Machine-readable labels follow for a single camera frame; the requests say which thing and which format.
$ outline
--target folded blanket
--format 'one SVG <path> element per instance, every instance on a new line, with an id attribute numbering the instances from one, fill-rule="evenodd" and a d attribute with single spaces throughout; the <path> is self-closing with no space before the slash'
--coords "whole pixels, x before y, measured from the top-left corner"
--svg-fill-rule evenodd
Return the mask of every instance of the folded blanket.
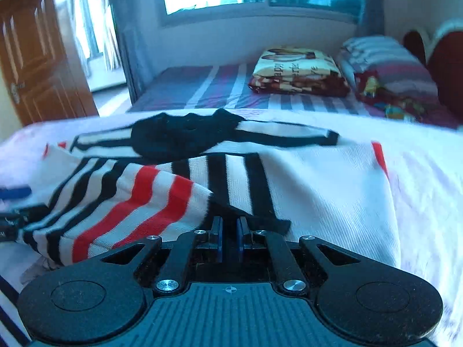
<path id="1" fill-rule="evenodd" d="M 334 60 L 320 51 L 278 47 L 260 57 L 249 87 L 256 91 L 295 92 L 345 97 L 346 80 Z"/>

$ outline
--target pillow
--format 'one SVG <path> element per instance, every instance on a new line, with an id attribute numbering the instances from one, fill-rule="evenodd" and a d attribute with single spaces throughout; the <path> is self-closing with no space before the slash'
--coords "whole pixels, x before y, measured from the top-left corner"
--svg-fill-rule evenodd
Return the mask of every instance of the pillow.
<path id="1" fill-rule="evenodd" d="M 249 87 L 256 91 L 345 97 L 349 86 L 333 58 L 323 52 L 287 46 L 262 54 Z"/>
<path id="2" fill-rule="evenodd" d="M 438 88 L 428 70 L 398 41 L 387 36 L 352 38 L 338 57 L 342 71 L 362 74 L 375 71 L 386 90 L 423 104 L 439 104 Z"/>

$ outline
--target window frame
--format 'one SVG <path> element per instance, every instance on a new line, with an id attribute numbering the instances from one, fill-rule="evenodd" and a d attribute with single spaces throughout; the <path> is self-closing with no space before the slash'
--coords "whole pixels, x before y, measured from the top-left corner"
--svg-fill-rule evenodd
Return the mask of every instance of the window frame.
<path id="1" fill-rule="evenodd" d="M 201 9 L 177 11 L 171 14 L 167 14 L 165 0 L 156 0 L 156 7 L 161 27 L 174 27 L 190 23 L 214 21 L 218 19 L 257 16 L 318 18 L 352 24 L 358 23 L 358 17 L 331 10 L 329 7 L 319 5 L 314 5 L 314 8 L 272 6 L 270 0 L 263 0 L 263 2 L 260 3 L 233 3 L 208 6 Z"/>

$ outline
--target striped bedsheet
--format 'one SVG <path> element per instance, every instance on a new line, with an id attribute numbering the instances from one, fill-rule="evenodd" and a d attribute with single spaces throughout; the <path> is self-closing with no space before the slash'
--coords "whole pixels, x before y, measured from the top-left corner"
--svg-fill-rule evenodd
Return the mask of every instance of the striped bedsheet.
<path id="1" fill-rule="evenodd" d="M 380 116 L 374 108 L 347 98 L 308 94 L 257 94 L 248 87 L 255 64 L 177 67 L 165 70 L 129 112 L 184 108 L 262 108 Z"/>

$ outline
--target round pad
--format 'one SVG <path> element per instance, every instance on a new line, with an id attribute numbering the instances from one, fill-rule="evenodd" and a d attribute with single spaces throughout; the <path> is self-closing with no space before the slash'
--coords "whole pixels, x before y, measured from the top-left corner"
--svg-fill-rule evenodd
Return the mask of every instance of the round pad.
<path id="1" fill-rule="evenodd" d="M 106 291 L 99 284 L 76 280 L 56 287 L 52 292 L 52 302 L 63 311 L 81 312 L 96 307 L 105 296 Z"/>
<path id="2" fill-rule="evenodd" d="M 357 301 L 373 312 L 395 313 L 408 305 L 410 295 L 398 285 L 388 282 L 374 282 L 358 289 Z"/>
<path id="3" fill-rule="evenodd" d="M 442 314 L 440 295 L 429 283 L 366 258 L 333 266 L 317 294 L 316 306 L 342 334 L 375 345 L 417 342 Z"/>
<path id="4" fill-rule="evenodd" d="M 24 288 L 18 312 L 35 338 L 56 345 L 96 343 L 126 330 L 143 314 L 144 291 L 123 265 L 82 268 L 61 268 Z"/>

